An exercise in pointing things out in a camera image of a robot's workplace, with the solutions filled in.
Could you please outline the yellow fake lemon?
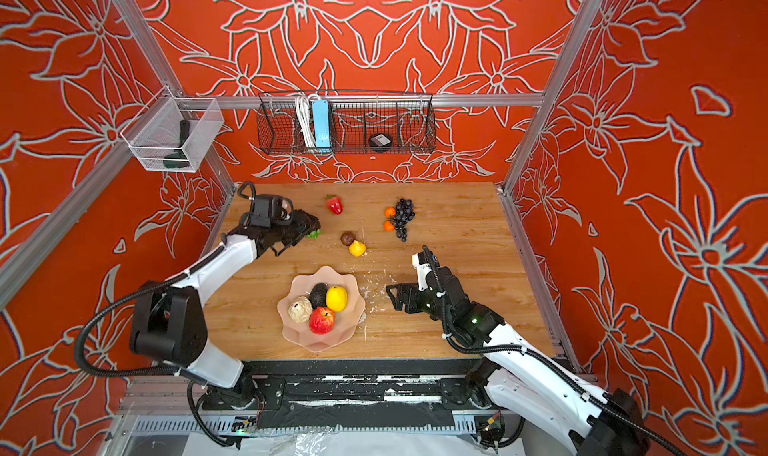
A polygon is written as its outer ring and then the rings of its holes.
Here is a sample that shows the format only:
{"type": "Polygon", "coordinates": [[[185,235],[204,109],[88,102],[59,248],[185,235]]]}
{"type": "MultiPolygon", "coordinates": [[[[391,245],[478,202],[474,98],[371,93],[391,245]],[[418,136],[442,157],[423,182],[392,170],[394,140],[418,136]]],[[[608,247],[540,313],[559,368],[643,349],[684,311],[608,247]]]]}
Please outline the yellow fake lemon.
{"type": "Polygon", "coordinates": [[[331,286],[326,292],[326,307],[334,313],[343,312],[348,305],[348,293],[342,286],[331,286]]]}

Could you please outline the dark fake avocado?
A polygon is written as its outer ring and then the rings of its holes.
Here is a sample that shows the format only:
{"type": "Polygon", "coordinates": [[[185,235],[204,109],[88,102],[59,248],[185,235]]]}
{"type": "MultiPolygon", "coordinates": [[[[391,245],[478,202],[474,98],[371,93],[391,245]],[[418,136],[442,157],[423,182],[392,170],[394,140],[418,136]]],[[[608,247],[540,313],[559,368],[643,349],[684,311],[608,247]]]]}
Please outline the dark fake avocado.
{"type": "Polygon", "coordinates": [[[308,296],[308,300],[313,309],[325,307],[327,305],[327,292],[328,286],[325,283],[317,283],[313,286],[308,296]]]}

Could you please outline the white fake garlic bulb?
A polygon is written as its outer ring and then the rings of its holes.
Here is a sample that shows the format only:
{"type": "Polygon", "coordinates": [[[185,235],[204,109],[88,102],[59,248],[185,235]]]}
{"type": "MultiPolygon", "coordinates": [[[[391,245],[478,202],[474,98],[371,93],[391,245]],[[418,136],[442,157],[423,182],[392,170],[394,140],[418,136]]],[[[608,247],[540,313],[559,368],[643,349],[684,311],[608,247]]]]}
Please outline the white fake garlic bulb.
{"type": "Polygon", "coordinates": [[[310,300],[301,296],[296,298],[288,307],[287,314],[291,321],[297,324],[308,323],[314,311],[310,300]]]}

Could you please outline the pink scalloped fruit bowl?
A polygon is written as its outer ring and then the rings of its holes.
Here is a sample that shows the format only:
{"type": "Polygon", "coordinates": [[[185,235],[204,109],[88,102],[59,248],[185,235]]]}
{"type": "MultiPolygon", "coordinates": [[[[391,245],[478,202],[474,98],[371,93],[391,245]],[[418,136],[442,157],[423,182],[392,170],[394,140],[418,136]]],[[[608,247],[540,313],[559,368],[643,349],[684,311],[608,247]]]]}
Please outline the pink scalloped fruit bowl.
{"type": "Polygon", "coordinates": [[[330,266],[322,266],[311,275],[296,276],[291,283],[288,295],[277,303],[277,312],[283,324],[283,338],[313,353],[320,353],[351,339],[365,309],[366,303],[361,296],[356,278],[352,274],[338,273],[330,266]],[[324,283],[329,288],[339,286],[348,295],[345,309],[340,313],[334,313],[334,323],[324,334],[313,332],[310,321],[296,322],[289,316],[289,309],[293,303],[300,297],[309,296],[313,287],[319,283],[324,283]]]}

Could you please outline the red fake strawberry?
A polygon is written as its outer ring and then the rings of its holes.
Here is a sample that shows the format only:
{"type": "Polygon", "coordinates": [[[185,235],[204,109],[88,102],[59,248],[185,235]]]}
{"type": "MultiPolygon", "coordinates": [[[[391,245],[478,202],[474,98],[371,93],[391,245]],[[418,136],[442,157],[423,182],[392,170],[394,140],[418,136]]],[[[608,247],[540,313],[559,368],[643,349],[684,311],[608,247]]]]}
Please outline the red fake strawberry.
{"type": "Polygon", "coordinates": [[[343,203],[337,195],[328,195],[325,203],[328,210],[334,215],[341,215],[344,211],[343,203]]]}

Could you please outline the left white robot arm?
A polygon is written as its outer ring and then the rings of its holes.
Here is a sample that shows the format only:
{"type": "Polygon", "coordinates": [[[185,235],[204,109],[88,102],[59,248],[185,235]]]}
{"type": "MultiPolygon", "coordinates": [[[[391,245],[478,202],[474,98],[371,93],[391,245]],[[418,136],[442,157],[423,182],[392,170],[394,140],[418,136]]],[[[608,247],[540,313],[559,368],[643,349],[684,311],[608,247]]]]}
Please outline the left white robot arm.
{"type": "Polygon", "coordinates": [[[166,281],[146,283],[95,314],[75,340],[77,366],[99,378],[178,374],[242,401],[251,399],[255,390],[251,373],[241,360],[211,341],[204,308],[241,269],[268,252],[280,256],[319,230],[321,223],[316,216],[294,208],[287,198],[256,195],[249,202],[238,225],[206,256],[166,281]],[[86,340],[99,322],[127,303],[134,306],[130,349],[155,364],[123,370],[99,368],[85,354],[86,340]]]}

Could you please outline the red fake apple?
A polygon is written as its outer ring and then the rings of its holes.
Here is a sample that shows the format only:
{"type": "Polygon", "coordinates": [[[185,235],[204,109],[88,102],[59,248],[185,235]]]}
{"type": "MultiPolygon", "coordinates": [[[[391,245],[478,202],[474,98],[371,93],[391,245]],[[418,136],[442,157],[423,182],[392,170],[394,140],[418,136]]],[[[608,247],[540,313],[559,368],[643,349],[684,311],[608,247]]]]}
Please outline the red fake apple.
{"type": "Polygon", "coordinates": [[[325,335],[330,333],[335,326],[336,315],[326,307],[316,308],[309,319],[309,330],[313,334],[325,335]]]}

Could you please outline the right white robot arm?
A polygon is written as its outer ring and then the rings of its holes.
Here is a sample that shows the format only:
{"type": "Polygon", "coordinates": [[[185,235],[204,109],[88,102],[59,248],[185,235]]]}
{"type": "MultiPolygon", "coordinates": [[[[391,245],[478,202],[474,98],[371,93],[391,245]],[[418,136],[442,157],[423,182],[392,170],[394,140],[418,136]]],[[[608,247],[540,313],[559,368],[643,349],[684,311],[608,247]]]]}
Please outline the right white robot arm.
{"type": "Polygon", "coordinates": [[[394,309],[428,315],[440,322],[443,339],[455,351],[479,356],[470,378],[491,403],[516,413],[573,455],[645,455],[653,444],[681,454],[645,426],[628,393],[607,392],[563,368],[499,314],[472,301],[449,268],[421,264],[417,275],[415,283],[387,287],[394,309]]]}

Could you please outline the yellow fake pear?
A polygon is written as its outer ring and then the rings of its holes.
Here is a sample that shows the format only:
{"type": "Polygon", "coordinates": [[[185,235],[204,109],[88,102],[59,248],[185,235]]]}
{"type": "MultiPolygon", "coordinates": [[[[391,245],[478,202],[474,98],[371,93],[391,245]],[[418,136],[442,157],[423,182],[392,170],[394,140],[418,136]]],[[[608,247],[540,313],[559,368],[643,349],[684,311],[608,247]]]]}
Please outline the yellow fake pear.
{"type": "Polygon", "coordinates": [[[348,251],[353,257],[361,257],[366,251],[367,247],[359,240],[354,240],[349,246],[348,251]]]}

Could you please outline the brown fake passion fruit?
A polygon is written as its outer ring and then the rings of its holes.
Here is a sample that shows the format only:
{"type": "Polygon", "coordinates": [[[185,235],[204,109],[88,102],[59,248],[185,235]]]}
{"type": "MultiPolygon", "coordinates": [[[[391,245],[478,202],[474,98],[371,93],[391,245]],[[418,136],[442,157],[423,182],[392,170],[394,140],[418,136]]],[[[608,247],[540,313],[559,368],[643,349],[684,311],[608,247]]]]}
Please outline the brown fake passion fruit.
{"type": "Polygon", "coordinates": [[[341,235],[340,241],[344,246],[350,246],[355,241],[355,234],[352,232],[344,232],[341,235]]]}

